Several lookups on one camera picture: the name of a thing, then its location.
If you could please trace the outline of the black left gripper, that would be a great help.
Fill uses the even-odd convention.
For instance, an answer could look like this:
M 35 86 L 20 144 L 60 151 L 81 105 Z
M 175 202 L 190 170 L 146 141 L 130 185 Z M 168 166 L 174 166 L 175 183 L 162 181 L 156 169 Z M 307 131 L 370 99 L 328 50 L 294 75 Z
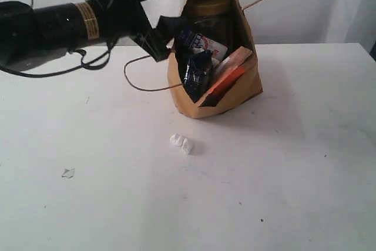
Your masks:
M 184 28 L 184 16 L 160 16 L 152 28 L 141 5 L 144 1 L 148 0 L 114 0 L 105 8 L 98 0 L 88 0 L 95 6 L 95 17 L 86 22 L 88 40 L 128 36 L 156 62 L 167 59 L 171 53 L 167 44 Z

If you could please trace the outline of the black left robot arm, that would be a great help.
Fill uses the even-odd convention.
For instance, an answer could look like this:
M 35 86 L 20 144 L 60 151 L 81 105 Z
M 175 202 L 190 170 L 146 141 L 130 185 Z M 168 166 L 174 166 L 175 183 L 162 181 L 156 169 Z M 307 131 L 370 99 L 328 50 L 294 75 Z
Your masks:
M 183 16 L 161 16 L 151 26 L 142 7 L 147 0 L 85 0 L 33 9 L 1 3 L 1 66 L 28 71 L 80 48 L 112 45 L 128 37 L 156 61 L 169 56 L 167 44 L 187 24 Z

